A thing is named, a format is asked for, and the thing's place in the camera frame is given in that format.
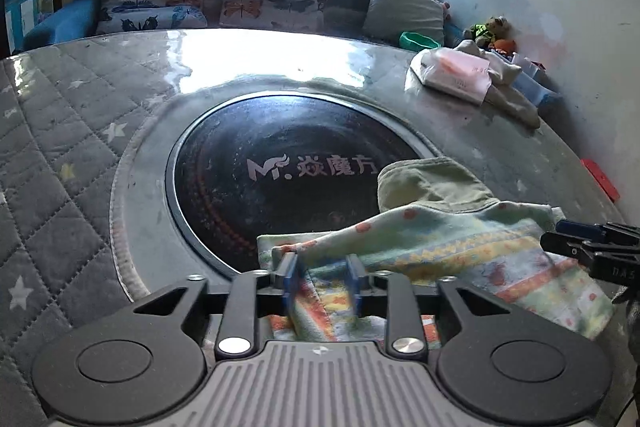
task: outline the gray quilted tablecloth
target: gray quilted tablecloth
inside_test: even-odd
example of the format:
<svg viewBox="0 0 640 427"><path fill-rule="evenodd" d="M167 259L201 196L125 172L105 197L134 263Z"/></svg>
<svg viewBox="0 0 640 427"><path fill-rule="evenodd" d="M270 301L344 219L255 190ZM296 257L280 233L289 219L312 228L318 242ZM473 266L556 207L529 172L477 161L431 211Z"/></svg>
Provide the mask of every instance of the gray quilted tablecloth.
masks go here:
<svg viewBox="0 0 640 427"><path fill-rule="evenodd" d="M263 46L246 49L259 38ZM198 89L243 75L257 82L263 72L300 86L311 80L334 85L341 75L345 92L363 90L382 105L393 102L400 116L411 104L418 107L412 118L422 115L436 146L498 197L548 201L578 220L619 219L548 127L531 137L490 108L411 87L409 79L405 84L410 57L318 36L198 30L68 42L2 62L0 427L46 421L30 385L31 363L45 343L129 302L111 253L111 185L130 138L178 91L197 96ZM634 373L621 328L618 316L599 340L618 372L610 405L603 407L605 425L628 399Z"/></svg>

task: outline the gray pillow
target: gray pillow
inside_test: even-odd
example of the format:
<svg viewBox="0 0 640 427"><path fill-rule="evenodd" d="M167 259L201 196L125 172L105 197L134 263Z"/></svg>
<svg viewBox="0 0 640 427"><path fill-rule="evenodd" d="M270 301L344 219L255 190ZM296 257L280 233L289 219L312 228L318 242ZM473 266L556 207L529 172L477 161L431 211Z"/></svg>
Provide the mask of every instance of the gray pillow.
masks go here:
<svg viewBox="0 0 640 427"><path fill-rule="evenodd" d="M444 44L444 10L436 0L371 0L362 31L393 42L402 32L417 32Z"/></svg>

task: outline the metal rim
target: metal rim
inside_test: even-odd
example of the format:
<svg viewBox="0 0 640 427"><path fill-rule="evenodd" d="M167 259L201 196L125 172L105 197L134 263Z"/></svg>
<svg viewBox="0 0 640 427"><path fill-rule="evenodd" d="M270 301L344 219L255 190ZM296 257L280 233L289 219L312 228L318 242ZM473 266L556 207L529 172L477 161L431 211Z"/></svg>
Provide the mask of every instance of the metal rim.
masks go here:
<svg viewBox="0 0 640 427"><path fill-rule="evenodd" d="M329 96L325 94L312 94L305 92L297 92L297 91L263 91L263 92L255 92L251 94L246 94L242 96L237 96L236 98L232 98L231 100L227 100L216 107L209 109L208 111L201 114L187 129L180 135L178 141L174 144L174 147L171 149L171 154L169 155L169 159L167 161L166 169L164 172L164 188L166 191L167 204L169 205L169 210L171 216L180 230L182 237L187 241L188 245L193 248L199 256L201 256L205 263L209 264L209 266L213 267L215 270L220 272L224 277L228 277L232 279L240 272L229 266L227 263L222 261L220 257L218 257L214 252L210 251L209 248L200 240L200 238L193 232L193 229L187 222L182 210L180 208L180 203L178 203L178 195L175 188L175 169L177 166L178 155L182 146L191 135L191 133L196 129L199 124L201 124L204 120L209 118L213 113L219 111L229 105L233 105L238 102L244 102L244 100L251 100L253 98L263 98L265 96L297 96L301 98L315 98L317 100L324 100L325 102L335 103L337 105L341 105L342 107L346 107L352 110L355 110L359 113L376 120L378 123L381 123L393 133L395 133L400 139L402 139L414 152L420 157L425 158L433 155L433 152L428 147L428 145L423 142L413 131L411 131L404 123L401 122L398 118L393 116L392 114L383 111L377 107L373 107L364 102L355 102L353 100L344 100L341 98L337 98L335 96Z"/></svg>

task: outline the sofa armrest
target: sofa armrest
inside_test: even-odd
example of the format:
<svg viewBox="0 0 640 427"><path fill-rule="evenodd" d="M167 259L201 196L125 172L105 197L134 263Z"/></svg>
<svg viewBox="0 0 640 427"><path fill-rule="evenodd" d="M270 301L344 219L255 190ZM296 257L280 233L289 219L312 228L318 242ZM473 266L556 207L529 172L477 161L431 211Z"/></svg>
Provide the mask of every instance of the sofa armrest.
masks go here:
<svg viewBox="0 0 640 427"><path fill-rule="evenodd" d="M92 36L99 9L100 0L75 0L67 4L24 36L22 51Z"/></svg>

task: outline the red object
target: red object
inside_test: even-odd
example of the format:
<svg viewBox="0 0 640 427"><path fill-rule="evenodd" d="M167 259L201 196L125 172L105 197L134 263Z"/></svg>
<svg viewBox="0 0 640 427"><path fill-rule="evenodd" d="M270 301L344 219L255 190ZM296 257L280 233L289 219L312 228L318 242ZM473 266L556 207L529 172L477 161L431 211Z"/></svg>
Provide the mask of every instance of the red object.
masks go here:
<svg viewBox="0 0 640 427"><path fill-rule="evenodd" d="M584 159L580 161L582 162L582 165L584 165L586 169L591 173L591 176L593 176L598 182L598 185L602 187L602 190L607 193L609 199L614 203L618 201L620 199L620 193L613 186L613 183L609 181L609 178L607 178L606 174L602 172L600 166L593 160Z"/></svg>

